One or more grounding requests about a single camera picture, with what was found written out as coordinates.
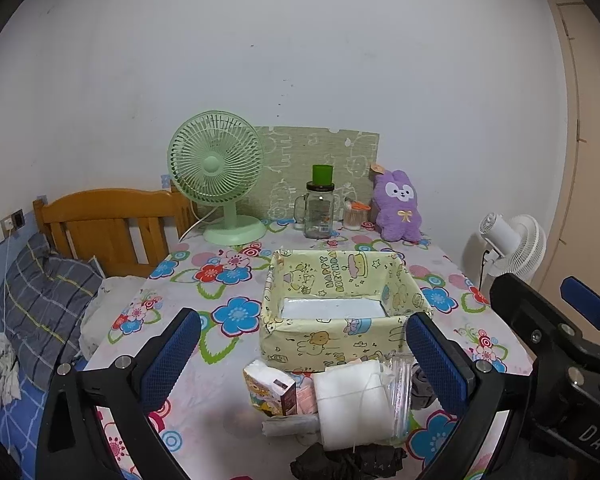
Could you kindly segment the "clear bag of masks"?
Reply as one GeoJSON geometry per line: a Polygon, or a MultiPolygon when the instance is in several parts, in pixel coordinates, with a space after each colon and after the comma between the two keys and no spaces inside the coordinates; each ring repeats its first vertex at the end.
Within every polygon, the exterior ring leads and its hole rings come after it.
{"type": "Polygon", "coordinates": [[[392,416],[392,435],[389,441],[394,444],[404,442],[408,433],[413,365],[414,358],[410,354],[396,354],[380,363],[381,382],[388,394],[392,416]]]}

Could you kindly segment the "black plastic bag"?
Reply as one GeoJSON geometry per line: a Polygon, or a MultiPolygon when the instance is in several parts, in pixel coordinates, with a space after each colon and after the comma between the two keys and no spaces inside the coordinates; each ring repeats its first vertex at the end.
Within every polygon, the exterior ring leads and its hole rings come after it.
{"type": "Polygon", "coordinates": [[[369,444],[327,451],[314,443],[291,464],[291,474],[300,480],[373,480],[394,477],[403,469],[403,448],[369,444]]]}

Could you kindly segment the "cartoon tissue pack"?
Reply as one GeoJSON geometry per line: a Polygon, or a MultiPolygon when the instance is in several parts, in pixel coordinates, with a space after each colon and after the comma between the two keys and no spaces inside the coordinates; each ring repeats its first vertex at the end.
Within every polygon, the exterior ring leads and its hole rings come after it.
{"type": "Polygon", "coordinates": [[[296,382],[290,375],[254,360],[242,369],[242,376],[254,408],[270,417],[297,414],[296,382]]]}

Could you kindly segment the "grey drawstring pouch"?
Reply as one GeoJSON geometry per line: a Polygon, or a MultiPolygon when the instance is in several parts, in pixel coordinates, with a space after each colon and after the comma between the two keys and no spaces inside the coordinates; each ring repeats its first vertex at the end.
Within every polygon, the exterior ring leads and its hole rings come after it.
{"type": "Polygon", "coordinates": [[[411,378],[411,407],[413,411],[420,411],[428,408],[434,401],[437,400],[437,395],[431,387],[426,374],[422,368],[415,364],[413,366],[411,378]]]}

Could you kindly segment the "pink paper packet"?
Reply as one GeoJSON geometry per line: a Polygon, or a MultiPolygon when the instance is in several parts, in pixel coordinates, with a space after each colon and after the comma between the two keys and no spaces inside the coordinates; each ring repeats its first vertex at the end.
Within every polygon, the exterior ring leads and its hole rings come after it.
{"type": "Polygon", "coordinates": [[[292,374],[296,382],[297,413],[312,415],[317,413],[317,400],[314,383],[310,375],[292,374]]]}

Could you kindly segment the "blue grid bedsheet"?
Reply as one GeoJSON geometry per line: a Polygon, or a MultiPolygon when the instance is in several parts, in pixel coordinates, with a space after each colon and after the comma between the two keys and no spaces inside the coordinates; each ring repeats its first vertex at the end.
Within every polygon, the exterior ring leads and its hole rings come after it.
{"type": "Polygon", "coordinates": [[[0,410],[0,442],[14,448],[19,457],[21,478],[35,478],[36,445],[46,402],[46,392],[19,372],[21,399],[0,410]]]}

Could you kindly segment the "wooden door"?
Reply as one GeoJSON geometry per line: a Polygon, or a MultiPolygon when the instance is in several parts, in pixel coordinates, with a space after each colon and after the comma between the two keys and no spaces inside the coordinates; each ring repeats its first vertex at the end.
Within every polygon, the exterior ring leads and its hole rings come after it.
{"type": "Polygon", "coordinates": [[[548,0],[564,60],[568,127],[562,189],[533,286],[581,327],[588,322],[560,299],[575,276],[600,294],[600,21],[582,0],[548,0]]]}

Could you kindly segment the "grey plaid pillow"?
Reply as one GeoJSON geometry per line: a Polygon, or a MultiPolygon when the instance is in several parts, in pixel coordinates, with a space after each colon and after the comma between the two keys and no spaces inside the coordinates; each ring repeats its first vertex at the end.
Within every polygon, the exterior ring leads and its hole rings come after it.
{"type": "Polygon", "coordinates": [[[46,391],[61,363],[80,354],[85,309],[102,284],[95,260],[65,258],[36,233],[24,244],[0,288],[0,315],[20,370],[46,391]]]}

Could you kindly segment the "yellow cartoon fabric box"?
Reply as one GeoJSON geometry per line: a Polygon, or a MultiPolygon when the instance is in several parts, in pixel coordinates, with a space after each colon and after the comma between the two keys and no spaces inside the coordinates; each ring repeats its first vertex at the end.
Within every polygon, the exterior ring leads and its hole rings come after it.
{"type": "Polygon", "coordinates": [[[406,353],[404,326],[434,309],[395,252],[274,252],[260,313],[260,355],[285,372],[322,372],[406,353]]]}

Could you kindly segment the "purple plush bunny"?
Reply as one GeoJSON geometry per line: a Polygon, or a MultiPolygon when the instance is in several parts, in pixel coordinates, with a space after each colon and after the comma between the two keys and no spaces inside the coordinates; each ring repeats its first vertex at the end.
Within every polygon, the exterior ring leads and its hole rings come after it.
{"type": "Polygon", "coordinates": [[[403,170],[376,167],[372,202],[375,224],[384,240],[418,243],[422,239],[417,193],[403,170]]]}

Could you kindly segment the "toothpick jar orange lid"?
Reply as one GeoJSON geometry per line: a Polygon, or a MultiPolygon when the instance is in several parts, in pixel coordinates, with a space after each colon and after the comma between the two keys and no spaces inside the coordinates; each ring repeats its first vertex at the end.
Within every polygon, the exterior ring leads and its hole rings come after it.
{"type": "Polygon", "coordinates": [[[342,225],[351,231],[360,230],[369,213],[370,205],[346,198],[343,203],[342,225]]]}

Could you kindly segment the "glass mason jar mug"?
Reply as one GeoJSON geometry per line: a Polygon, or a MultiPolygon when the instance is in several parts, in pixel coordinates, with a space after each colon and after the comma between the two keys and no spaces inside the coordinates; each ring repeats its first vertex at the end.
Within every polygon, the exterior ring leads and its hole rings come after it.
{"type": "Polygon", "coordinates": [[[306,192],[294,201],[294,222],[311,240],[326,240],[332,236],[335,210],[335,185],[306,184],[306,192]]]}

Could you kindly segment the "green cup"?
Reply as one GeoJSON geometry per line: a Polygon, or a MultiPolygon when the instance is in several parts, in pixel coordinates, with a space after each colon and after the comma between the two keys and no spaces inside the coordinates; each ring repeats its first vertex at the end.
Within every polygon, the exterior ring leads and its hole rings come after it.
{"type": "Polygon", "coordinates": [[[312,166],[312,183],[317,186],[332,185],[332,166],[330,166],[330,165],[313,165],[312,166]]]}

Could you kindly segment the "green patterned cardboard panel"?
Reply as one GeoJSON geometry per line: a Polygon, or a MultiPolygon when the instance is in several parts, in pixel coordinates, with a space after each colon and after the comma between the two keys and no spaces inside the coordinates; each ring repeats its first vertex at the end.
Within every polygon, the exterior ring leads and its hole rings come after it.
{"type": "Polygon", "coordinates": [[[312,167],[332,167],[335,214],[342,218],[345,200],[367,203],[373,194],[370,166],[377,160],[377,133],[309,127],[259,127],[263,148],[262,174],[238,203],[243,214],[263,220],[290,219],[294,201],[306,192],[312,167]]]}

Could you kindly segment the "green desk fan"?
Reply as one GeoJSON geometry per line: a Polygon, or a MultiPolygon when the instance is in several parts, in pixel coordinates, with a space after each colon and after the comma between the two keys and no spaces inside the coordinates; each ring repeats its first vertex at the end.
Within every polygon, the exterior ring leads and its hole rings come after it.
{"type": "Polygon", "coordinates": [[[204,239],[233,246],[264,237],[265,225],[237,211],[258,183],[263,151],[257,130],[224,110],[206,110],[183,122],[166,151],[175,187],[191,202],[220,208],[222,216],[204,228],[204,239]]]}

